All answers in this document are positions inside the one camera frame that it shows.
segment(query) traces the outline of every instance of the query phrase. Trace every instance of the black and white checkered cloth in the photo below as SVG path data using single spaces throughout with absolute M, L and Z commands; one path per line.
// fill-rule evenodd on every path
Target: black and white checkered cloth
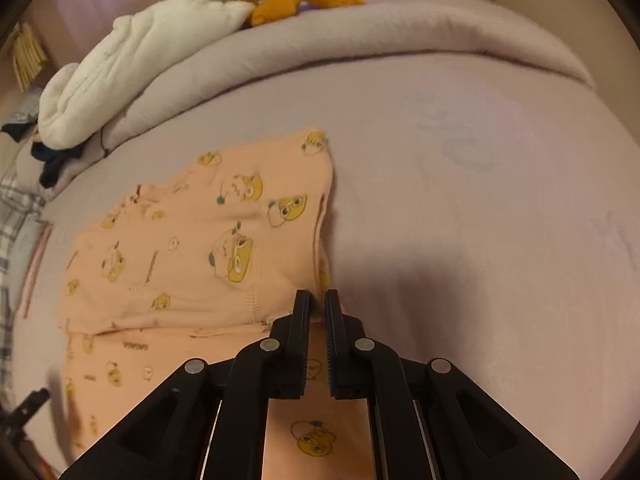
M 0 180 L 0 398 L 11 398 L 11 362 L 14 312 L 9 308 L 7 273 L 9 254 L 28 214 L 39 214 L 43 198 L 24 193 L 15 186 L 15 168 Z

